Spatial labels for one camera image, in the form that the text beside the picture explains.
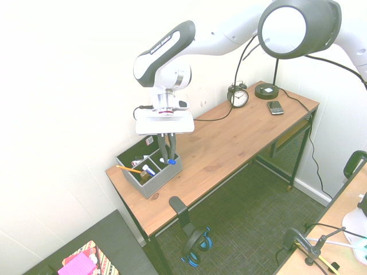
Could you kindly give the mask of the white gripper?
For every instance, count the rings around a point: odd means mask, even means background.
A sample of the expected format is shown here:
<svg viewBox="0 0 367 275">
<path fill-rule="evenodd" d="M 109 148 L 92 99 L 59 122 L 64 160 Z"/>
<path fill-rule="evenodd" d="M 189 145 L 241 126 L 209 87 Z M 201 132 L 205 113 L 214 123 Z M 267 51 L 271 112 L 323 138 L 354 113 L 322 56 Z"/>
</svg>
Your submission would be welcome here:
<svg viewBox="0 0 367 275">
<path fill-rule="evenodd" d="M 175 111 L 172 115 L 162 115 L 156 111 L 143 109 L 135 114 L 135 132 L 138 135 L 155 135 L 163 162 L 175 159 L 176 136 L 175 133 L 194 131 L 193 116 L 189 111 Z M 169 157 L 166 149 L 165 133 L 168 133 Z"/>
</svg>

